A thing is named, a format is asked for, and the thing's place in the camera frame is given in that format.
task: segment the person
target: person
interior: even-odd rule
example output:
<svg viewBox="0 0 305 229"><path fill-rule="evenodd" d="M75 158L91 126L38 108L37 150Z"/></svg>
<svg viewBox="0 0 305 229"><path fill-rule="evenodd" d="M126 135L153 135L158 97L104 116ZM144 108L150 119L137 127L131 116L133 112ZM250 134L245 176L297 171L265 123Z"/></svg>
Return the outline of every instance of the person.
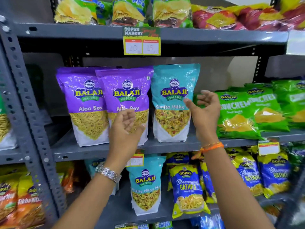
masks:
<svg viewBox="0 0 305 229"><path fill-rule="evenodd" d="M209 91L201 91L201 94L198 95L198 104L204 104L206 107L203 109L187 98L184 102L191 111L196 136L201 146L206 146L219 142L216 126L221 106L217 94ZM117 114L109 132L109 153L104 166L118 174L135 153L144 131L144 126L140 125L134 133L128 133L134 120L133 110L121 111ZM273 224L232 165L225 150L223 148L209 150L204 153L204 158L225 227L227 229L274 229ZM107 204L114 185L111 179L97 173L56 222L53 229L93 229Z"/></svg>

